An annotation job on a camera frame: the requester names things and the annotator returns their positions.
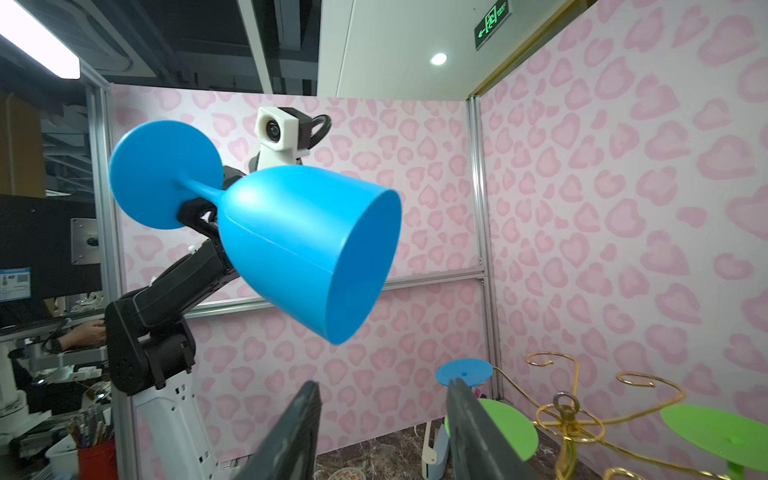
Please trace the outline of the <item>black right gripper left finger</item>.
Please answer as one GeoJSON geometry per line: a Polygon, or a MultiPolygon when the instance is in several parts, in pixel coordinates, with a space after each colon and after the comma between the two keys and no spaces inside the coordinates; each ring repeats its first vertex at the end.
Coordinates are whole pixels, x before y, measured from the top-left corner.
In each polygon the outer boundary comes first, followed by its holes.
{"type": "Polygon", "coordinates": [[[306,381],[235,479],[312,479],[321,410],[319,384],[306,381]]]}

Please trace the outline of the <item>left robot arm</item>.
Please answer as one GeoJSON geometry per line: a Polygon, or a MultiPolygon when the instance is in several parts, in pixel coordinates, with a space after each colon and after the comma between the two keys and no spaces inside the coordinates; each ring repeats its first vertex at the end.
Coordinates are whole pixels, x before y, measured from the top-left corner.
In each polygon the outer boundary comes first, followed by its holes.
{"type": "Polygon", "coordinates": [[[117,388],[149,426],[170,479],[219,479],[222,469],[206,432],[192,370],[196,341],[186,314],[238,274],[227,257],[215,205],[197,194],[176,210],[181,225],[205,236],[192,253],[151,284],[106,309],[108,353],[117,388]]]}

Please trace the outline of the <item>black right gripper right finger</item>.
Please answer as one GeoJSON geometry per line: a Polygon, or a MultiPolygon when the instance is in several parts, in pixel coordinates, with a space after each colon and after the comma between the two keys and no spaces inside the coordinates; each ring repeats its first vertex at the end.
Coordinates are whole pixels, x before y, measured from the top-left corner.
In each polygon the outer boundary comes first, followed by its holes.
{"type": "Polygon", "coordinates": [[[449,382],[447,419],[456,479],[536,478],[462,379],[449,382]]]}

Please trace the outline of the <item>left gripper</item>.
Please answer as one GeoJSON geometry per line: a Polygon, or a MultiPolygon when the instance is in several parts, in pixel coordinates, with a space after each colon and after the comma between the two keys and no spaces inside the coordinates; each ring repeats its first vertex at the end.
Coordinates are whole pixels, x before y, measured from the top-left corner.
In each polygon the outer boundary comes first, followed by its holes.
{"type": "MultiPolygon", "coordinates": [[[[230,166],[223,166],[222,170],[222,190],[227,190],[238,180],[246,176],[244,172],[230,166]]],[[[176,219],[183,226],[191,228],[207,238],[220,239],[217,207],[209,200],[196,197],[184,202],[177,213],[176,219]]]]}

